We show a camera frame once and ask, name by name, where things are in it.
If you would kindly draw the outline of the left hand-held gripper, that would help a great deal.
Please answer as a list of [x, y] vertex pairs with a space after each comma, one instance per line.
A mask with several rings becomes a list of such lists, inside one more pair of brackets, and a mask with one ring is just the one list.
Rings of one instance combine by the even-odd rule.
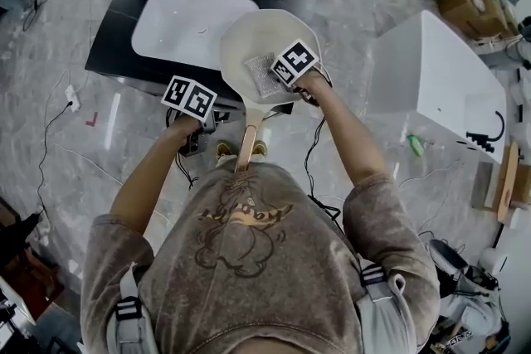
[[161, 103], [200, 122], [199, 129], [188, 136], [186, 144], [179, 149], [184, 157], [204, 151], [206, 136], [216, 129], [215, 123], [230, 123], [245, 118], [241, 109], [214, 109], [217, 94], [195, 80], [174, 75], [165, 90]]

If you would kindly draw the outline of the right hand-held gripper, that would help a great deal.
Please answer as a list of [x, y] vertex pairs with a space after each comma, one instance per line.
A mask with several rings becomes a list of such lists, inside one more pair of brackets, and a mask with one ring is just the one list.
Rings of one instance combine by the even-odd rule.
[[298, 38], [273, 60], [270, 71], [284, 90], [291, 93], [295, 82], [318, 62], [318, 55]]

